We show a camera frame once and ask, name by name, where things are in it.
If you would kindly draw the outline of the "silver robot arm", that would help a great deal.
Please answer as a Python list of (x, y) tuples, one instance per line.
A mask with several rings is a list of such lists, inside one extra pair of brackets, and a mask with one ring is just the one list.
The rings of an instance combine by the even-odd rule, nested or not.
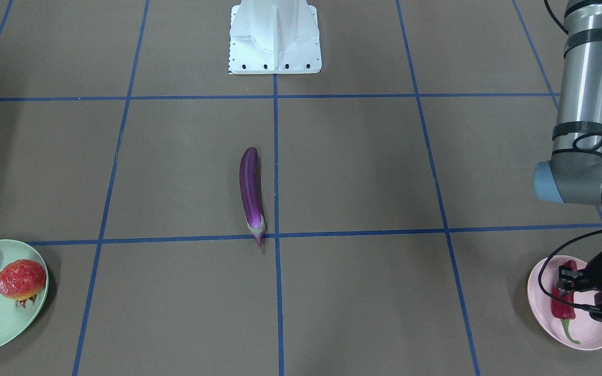
[[(562, 20), (564, 66), (552, 155), (537, 165), (534, 191), (545, 202), (602, 206), (602, 1), (569, 1)], [(565, 293), (594, 292), (574, 304), (602, 323), (602, 251), (580, 271), (559, 269)]]

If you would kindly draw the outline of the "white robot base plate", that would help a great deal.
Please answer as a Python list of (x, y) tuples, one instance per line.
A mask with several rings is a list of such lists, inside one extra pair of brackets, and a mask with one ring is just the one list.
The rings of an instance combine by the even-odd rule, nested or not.
[(321, 72), (315, 6), (306, 1), (241, 1), (231, 8), (230, 15), (229, 74)]

